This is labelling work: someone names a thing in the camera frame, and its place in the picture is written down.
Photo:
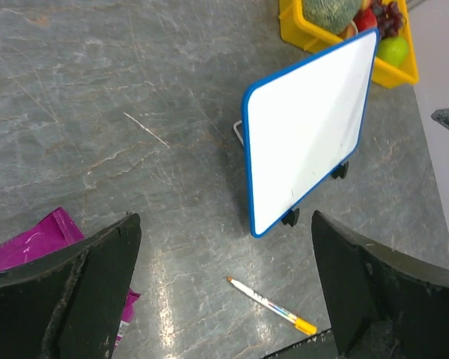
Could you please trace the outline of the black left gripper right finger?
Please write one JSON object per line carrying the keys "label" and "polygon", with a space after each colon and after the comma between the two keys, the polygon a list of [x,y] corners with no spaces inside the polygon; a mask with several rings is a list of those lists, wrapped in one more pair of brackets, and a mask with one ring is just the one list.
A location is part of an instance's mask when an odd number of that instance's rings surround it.
{"label": "black left gripper right finger", "polygon": [[315,211],[314,256],[339,355],[389,322],[406,358],[449,358],[449,269],[418,260]]}

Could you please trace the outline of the white orange marker pen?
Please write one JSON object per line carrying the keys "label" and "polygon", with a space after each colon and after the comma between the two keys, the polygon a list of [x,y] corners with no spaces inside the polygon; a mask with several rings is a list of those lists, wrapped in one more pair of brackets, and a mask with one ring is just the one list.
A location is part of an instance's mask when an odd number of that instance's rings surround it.
{"label": "white orange marker pen", "polygon": [[313,336],[317,333],[317,327],[315,325],[312,325],[311,323],[305,321],[294,313],[291,313],[289,310],[286,310],[276,303],[270,301],[269,299],[263,297],[240,281],[235,280],[232,277],[227,277],[227,281],[258,304],[262,305],[268,310],[271,310],[273,313],[276,313],[280,317],[286,319],[288,322],[291,322],[294,327],[302,333],[308,336]]}

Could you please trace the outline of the blue framed whiteboard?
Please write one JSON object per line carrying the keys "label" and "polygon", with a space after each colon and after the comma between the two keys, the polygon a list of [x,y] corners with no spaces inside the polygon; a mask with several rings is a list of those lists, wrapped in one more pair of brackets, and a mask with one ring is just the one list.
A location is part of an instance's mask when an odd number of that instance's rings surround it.
{"label": "blue framed whiteboard", "polygon": [[250,233],[264,236],[355,151],[379,33],[368,29],[253,84],[242,97]]}

